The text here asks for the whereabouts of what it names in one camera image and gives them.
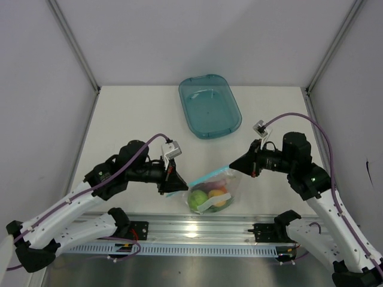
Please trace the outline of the yellow toy lemon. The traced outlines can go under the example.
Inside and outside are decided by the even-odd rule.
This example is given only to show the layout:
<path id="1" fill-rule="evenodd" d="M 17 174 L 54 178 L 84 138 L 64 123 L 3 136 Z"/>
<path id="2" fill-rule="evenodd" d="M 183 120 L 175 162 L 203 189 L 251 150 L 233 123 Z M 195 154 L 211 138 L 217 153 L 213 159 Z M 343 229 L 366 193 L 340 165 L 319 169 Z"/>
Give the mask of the yellow toy lemon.
<path id="1" fill-rule="evenodd" d="M 215 207 L 222 207 L 230 199 L 230 194 L 222 190 L 211 190 L 208 193 L 209 203 Z"/>

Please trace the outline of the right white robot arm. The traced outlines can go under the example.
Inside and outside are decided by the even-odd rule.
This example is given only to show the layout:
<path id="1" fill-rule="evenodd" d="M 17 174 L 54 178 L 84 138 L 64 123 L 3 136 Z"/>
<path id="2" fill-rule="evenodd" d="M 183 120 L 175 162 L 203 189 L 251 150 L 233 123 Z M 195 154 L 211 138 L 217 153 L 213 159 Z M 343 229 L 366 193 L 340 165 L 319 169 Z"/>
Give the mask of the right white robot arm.
<path id="1" fill-rule="evenodd" d="M 285 173 L 293 191 L 318 215 L 327 233 L 310 231 L 302 217 L 289 210 L 274 219 L 273 234 L 284 242 L 300 243 L 332 271 L 336 286 L 381 286 L 382 255 L 369 243 L 331 189 L 329 174 L 312 161 L 311 144 L 299 132 L 283 136 L 282 149 L 267 149 L 260 139 L 234 162 L 231 169 L 253 178 L 261 171 Z"/>

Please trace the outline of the light green toy cabbage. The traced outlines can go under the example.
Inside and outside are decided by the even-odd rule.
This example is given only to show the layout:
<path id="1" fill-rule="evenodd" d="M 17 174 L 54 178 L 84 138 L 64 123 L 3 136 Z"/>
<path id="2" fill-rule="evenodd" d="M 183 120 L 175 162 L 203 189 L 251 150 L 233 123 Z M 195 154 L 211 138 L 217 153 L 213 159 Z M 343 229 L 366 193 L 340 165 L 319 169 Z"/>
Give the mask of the light green toy cabbage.
<path id="1" fill-rule="evenodd" d="M 191 211 L 197 211 L 197 207 L 208 200 L 208 195 L 201 190 L 192 191 L 187 199 L 187 203 Z"/>

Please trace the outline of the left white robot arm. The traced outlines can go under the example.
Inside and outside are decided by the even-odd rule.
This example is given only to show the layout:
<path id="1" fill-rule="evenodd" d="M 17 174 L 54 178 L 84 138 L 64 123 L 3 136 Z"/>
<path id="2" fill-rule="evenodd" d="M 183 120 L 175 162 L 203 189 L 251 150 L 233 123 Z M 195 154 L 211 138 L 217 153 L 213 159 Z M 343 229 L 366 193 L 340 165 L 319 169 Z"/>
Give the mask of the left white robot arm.
<path id="1" fill-rule="evenodd" d="M 50 265 L 65 251 L 95 239 L 126 239 L 134 244 L 138 233 L 120 207 L 76 224 L 84 212 L 126 191 L 130 182 L 156 184 L 163 195 L 186 191 L 188 186 L 177 172 L 175 157 L 181 155 L 176 141 L 166 139 L 158 159 L 150 159 L 149 144 L 133 140 L 118 154 L 96 165 L 83 181 L 64 198 L 40 215 L 25 221 L 12 221 L 7 233 L 14 239 L 20 266 L 34 273 Z"/>

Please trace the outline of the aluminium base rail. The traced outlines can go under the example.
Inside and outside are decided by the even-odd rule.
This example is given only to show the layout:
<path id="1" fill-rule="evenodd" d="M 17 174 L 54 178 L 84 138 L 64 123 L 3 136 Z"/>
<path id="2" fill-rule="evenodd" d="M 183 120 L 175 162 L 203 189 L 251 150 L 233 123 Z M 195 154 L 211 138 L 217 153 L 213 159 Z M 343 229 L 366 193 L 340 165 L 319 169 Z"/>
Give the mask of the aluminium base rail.
<path id="1" fill-rule="evenodd" d="M 131 221 L 148 222 L 147 243 L 194 245 L 254 244 L 248 230 L 256 223 L 271 224 L 275 215 L 143 214 L 129 213 Z"/>

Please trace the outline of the purple toy eggplant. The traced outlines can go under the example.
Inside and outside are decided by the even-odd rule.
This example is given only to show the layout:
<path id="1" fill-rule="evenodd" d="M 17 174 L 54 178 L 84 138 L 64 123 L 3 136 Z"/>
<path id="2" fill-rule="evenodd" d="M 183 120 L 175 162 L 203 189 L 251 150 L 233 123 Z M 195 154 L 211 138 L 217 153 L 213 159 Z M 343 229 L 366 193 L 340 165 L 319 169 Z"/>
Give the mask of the purple toy eggplant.
<path id="1" fill-rule="evenodd" d="M 220 179 L 217 181 L 203 182 L 201 183 L 200 189 L 203 191 L 218 190 L 227 185 L 227 179 Z"/>

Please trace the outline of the teal plastic tray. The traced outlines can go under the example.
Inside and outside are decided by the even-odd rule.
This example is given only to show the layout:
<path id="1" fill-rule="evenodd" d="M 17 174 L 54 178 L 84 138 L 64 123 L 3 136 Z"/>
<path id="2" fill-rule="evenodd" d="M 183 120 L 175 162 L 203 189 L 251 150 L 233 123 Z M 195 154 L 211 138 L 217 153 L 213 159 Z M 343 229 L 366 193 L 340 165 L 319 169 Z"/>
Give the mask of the teal plastic tray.
<path id="1" fill-rule="evenodd" d="M 179 84 L 178 92 L 188 127 L 197 138 L 220 138 L 242 124 L 236 99 L 222 76 L 187 78 Z"/>

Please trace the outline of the clear zip top bag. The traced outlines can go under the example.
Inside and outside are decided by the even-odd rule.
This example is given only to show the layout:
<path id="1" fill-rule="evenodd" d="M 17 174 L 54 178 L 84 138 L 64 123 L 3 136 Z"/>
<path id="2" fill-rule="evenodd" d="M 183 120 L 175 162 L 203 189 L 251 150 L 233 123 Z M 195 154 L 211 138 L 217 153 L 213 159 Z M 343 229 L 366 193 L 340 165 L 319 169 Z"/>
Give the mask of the clear zip top bag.
<path id="1" fill-rule="evenodd" d="M 184 200 L 192 213 L 217 213 L 227 209 L 239 195 L 242 174 L 224 166 L 189 183 L 187 191 L 176 191 L 168 197 Z"/>

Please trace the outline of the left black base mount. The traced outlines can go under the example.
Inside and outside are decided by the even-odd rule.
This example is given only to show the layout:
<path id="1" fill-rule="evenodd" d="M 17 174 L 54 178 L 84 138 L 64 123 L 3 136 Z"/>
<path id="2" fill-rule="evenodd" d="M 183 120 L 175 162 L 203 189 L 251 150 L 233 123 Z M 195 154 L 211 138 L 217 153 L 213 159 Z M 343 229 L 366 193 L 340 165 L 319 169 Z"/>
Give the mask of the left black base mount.
<path id="1" fill-rule="evenodd" d="M 132 221 L 126 234 L 127 239 L 135 241 L 146 241 L 149 232 L 149 222 Z"/>

